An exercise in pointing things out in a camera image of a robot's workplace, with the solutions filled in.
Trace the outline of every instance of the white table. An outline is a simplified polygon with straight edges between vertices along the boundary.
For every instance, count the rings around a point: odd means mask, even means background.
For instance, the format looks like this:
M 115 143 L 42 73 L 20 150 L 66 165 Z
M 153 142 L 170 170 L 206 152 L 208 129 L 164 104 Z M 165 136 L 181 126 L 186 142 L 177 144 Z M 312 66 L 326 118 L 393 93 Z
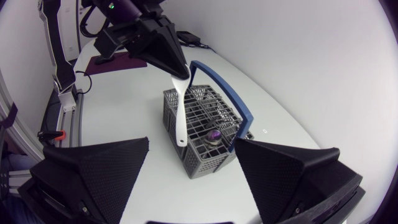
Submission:
M 225 59 L 206 49 L 183 47 L 183 51 L 188 62 L 205 63 L 234 88 L 254 116 L 250 131 L 255 140 L 318 148 L 278 102 Z M 75 70 L 84 71 L 94 55 L 99 53 L 90 42 L 81 51 Z M 93 87 L 83 104 L 82 144 L 149 138 L 149 152 L 121 223 L 260 221 L 237 159 L 217 173 L 188 178 L 162 122 L 163 91 L 173 88 L 168 73 L 148 64 L 147 68 L 102 73 L 92 79 Z M 197 71 L 193 84 L 210 84 L 228 99 L 202 71 Z M 85 91 L 88 85 L 88 79 L 78 74 L 76 86 Z

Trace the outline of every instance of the basket handle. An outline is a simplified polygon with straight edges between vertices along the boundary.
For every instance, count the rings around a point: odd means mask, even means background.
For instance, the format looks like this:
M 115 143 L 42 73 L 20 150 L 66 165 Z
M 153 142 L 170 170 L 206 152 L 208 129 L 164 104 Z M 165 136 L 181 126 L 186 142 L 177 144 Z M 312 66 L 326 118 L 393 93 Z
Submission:
M 249 127 L 253 122 L 253 115 L 250 113 L 247 106 L 243 103 L 243 100 L 239 97 L 239 95 L 232 89 L 232 87 L 221 77 L 219 76 L 213 69 L 209 68 L 204 63 L 201 63 L 197 60 L 193 60 L 191 62 L 190 70 L 191 70 L 191 82 L 189 83 L 189 88 L 192 86 L 193 77 L 195 77 L 195 72 L 197 68 L 205 72 L 217 85 L 224 91 L 224 93 L 228 96 L 229 100 L 231 100 L 232 104 L 238 110 L 239 114 L 242 116 L 242 124 L 238 132 L 235 135 L 235 138 L 232 141 L 232 144 L 229 146 L 228 151 L 234 151 L 234 144 L 236 138 L 244 138 L 246 133 L 249 131 Z

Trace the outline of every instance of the white spatula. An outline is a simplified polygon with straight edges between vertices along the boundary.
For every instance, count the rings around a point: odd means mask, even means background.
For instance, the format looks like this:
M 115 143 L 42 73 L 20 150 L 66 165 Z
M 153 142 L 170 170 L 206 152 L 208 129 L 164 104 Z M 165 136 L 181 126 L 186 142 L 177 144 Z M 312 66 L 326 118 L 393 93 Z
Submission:
M 191 81 L 191 71 L 187 66 L 187 70 L 189 73 L 189 78 L 186 80 L 181 80 L 172 76 L 172 81 L 174 84 L 174 88 L 177 91 L 178 95 L 178 107 L 177 107 L 177 117 L 175 121 L 175 140 L 177 145 L 180 147 L 187 146 L 188 143 L 188 134 L 187 134 L 187 119 L 185 117 L 185 105 L 184 105 L 184 97 L 185 92 L 189 86 Z

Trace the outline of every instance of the dishwasher cutlery basket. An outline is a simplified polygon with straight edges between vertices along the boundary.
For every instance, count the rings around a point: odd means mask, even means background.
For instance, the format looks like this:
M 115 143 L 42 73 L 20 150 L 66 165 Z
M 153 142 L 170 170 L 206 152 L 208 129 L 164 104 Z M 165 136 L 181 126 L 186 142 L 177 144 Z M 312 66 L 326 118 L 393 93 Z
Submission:
M 192 85 L 197 68 L 221 87 L 242 119 L 236 116 L 232 108 L 211 86 Z M 236 158 L 234 140 L 253 138 L 249 132 L 253 117 L 238 94 L 211 68 L 201 62 L 192 61 L 190 70 L 191 81 L 184 98 L 188 131 L 187 146 L 179 147 L 175 140 L 175 118 L 178 106 L 178 95 L 175 89 L 164 91 L 163 123 L 189 178 L 194 179 L 219 171 Z M 204 142 L 206 134 L 214 129 L 222 133 L 221 144 L 216 147 Z

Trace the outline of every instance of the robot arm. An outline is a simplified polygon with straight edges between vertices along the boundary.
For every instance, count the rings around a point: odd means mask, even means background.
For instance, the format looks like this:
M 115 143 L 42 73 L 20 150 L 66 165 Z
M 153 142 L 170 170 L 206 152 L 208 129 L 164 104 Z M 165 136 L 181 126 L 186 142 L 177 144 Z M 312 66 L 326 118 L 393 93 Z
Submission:
M 174 24 L 162 15 L 164 0 L 85 0 L 83 7 L 98 7 L 113 26 L 103 29 L 94 46 L 105 58 L 125 47 L 131 57 L 145 60 L 173 76 L 189 78 Z

